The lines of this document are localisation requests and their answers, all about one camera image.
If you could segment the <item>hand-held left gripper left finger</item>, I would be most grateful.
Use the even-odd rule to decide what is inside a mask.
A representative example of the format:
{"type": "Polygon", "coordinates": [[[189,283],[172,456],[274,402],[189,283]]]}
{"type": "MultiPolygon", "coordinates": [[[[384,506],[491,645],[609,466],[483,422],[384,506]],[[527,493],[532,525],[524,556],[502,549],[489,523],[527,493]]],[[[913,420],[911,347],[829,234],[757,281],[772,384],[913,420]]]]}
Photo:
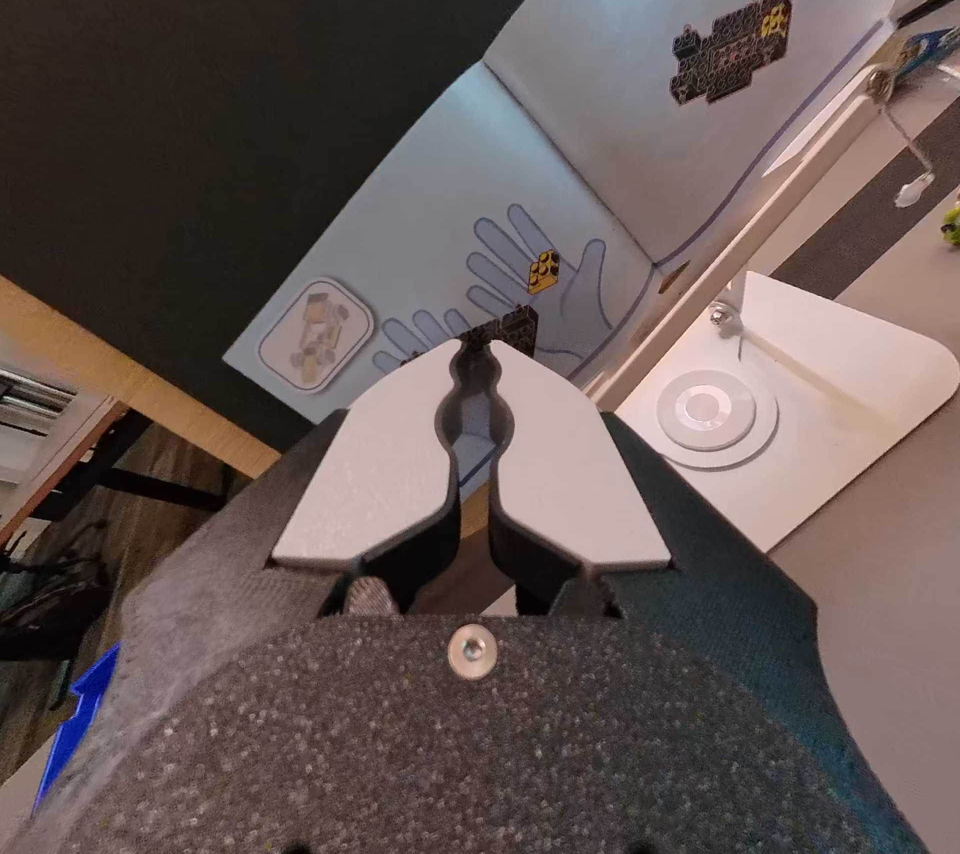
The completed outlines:
{"type": "Polygon", "coordinates": [[[276,565],[357,573],[453,510],[466,346],[447,340],[353,402],[273,547],[276,565]]]}

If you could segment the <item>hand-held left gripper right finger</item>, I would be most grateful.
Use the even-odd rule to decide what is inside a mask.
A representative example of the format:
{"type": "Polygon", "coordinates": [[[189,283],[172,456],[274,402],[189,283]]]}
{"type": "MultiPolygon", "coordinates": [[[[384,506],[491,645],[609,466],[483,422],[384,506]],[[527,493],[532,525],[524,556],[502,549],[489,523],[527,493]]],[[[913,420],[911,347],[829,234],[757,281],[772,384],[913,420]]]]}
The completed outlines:
{"type": "Polygon", "coordinates": [[[510,578],[666,569],[671,552],[594,402],[504,341],[487,351],[496,566],[510,578]]]}

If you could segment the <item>lego instruction booklet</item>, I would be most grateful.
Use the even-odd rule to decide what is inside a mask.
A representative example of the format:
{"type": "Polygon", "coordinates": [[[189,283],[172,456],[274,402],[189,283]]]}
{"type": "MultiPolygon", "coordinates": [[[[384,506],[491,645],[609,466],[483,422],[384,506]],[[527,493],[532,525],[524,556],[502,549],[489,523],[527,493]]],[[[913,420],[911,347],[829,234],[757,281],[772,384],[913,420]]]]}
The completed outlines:
{"type": "Polygon", "coordinates": [[[223,360],[317,424],[517,305],[577,386],[750,221],[896,0],[523,0],[223,360]]]}

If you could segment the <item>brown topped desk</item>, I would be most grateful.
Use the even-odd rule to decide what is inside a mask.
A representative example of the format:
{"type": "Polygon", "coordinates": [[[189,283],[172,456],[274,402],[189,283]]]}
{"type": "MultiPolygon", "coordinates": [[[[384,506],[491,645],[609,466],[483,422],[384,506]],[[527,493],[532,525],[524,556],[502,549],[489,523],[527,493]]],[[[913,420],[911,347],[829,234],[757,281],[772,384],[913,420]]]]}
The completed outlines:
{"type": "Polygon", "coordinates": [[[110,395],[68,389],[2,367],[2,414],[42,423],[35,454],[2,507],[1,543],[30,521],[58,523],[94,488],[200,512],[217,512],[228,500],[236,471],[220,465],[213,493],[123,469],[119,462],[154,423],[110,395]]]}

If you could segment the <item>black office chair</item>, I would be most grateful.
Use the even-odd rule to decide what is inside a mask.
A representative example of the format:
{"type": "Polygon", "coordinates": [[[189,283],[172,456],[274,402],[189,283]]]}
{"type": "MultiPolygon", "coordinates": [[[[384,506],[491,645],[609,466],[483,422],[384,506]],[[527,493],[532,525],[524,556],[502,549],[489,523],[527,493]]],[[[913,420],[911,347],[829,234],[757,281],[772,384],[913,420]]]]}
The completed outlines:
{"type": "Polygon", "coordinates": [[[69,550],[39,563],[16,560],[6,550],[1,557],[2,576],[30,580],[30,592],[2,608],[2,662],[73,661],[113,595],[102,554],[69,550]]]}

